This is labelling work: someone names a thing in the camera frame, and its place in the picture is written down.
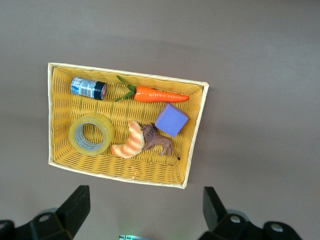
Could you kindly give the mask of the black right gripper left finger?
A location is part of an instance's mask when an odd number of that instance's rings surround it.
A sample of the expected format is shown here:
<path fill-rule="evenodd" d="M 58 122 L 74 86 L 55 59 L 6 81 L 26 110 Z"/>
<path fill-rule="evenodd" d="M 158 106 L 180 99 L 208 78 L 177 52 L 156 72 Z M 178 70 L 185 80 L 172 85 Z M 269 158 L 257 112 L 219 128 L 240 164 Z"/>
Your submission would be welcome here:
<path fill-rule="evenodd" d="M 54 212 L 45 211 L 19 227 L 0 221 L 2 240 L 72 240 L 91 210 L 90 187 L 80 185 Z"/>

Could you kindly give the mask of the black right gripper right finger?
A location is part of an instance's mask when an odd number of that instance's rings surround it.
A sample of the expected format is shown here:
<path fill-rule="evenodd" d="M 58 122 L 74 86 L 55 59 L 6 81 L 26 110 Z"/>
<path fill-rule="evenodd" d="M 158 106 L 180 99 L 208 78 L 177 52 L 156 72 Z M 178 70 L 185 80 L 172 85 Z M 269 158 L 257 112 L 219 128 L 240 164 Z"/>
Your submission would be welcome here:
<path fill-rule="evenodd" d="M 208 231 L 201 240 L 300 240 L 289 225 L 267 221 L 263 227 L 255 226 L 238 213 L 229 213 L 213 187 L 203 189 L 202 211 Z"/>

